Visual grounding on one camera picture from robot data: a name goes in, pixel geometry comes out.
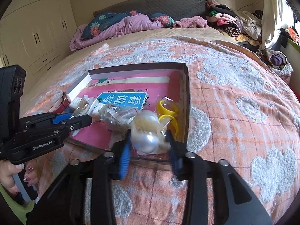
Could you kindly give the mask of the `green sleeve forearm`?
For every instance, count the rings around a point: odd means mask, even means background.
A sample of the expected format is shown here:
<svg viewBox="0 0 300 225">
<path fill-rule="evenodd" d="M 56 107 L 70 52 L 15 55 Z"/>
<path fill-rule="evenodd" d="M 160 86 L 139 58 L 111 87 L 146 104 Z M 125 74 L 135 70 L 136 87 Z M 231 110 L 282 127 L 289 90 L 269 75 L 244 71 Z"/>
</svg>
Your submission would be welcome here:
<svg viewBox="0 0 300 225">
<path fill-rule="evenodd" d="M 33 210 L 34 201 L 20 205 L 1 185 L 1 223 L 3 224 L 26 224 L 26 215 Z"/>
</svg>

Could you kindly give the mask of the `left hand with painted nails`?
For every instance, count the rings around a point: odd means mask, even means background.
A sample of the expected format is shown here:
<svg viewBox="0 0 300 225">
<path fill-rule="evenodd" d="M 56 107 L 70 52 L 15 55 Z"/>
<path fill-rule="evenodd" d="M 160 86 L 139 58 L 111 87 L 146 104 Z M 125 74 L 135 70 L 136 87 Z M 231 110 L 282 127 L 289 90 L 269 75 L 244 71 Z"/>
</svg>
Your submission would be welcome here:
<svg viewBox="0 0 300 225">
<path fill-rule="evenodd" d="M 1 185 L 9 196 L 14 197 L 19 192 L 14 176 L 18 176 L 18 174 L 24 170 L 24 182 L 27 186 L 36 185 L 40 178 L 40 171 L 36 159 L 20 165 L 14 165 L 9 160 L 1 160 Z"/>
</svg>

